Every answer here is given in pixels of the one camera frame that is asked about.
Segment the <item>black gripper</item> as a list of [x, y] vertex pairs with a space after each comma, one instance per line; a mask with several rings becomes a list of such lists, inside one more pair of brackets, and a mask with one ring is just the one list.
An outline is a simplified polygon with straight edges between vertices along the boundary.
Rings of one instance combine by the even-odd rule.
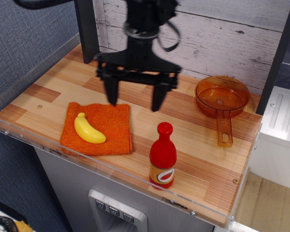
[[110, 104], [116, 106], [119, 81], [154, 85], [152, 111], [160, 109], [171, 89], [177, 88], [177, 76], [181, 68], [158, 57], [152, 51], [153, 40], [128, 38], [123, 51], [96, 55], [97, 76], [104, 81], [104, 88]]

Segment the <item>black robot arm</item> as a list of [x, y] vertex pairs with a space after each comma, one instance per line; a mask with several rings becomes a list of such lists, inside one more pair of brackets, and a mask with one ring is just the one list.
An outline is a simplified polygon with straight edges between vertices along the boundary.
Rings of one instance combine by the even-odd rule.
[[91, 0], [76, 0], [77, 23], [84, 63], [98, 61], [97, 76], [104, 82], [107, 99], [116, 105], [120, 81], [152, 85], [152, 111], [158, 111], [167, 92], [177, 87], [177, 75], [181, 67], [159, 58], [152, 44], [159, 37], [160, 26], [170, 22], [176, 15], [175, 0], [129, 0], [124, 22], [127, 48], [123, 51], [101, 53], [99, 48], [94, 6]]

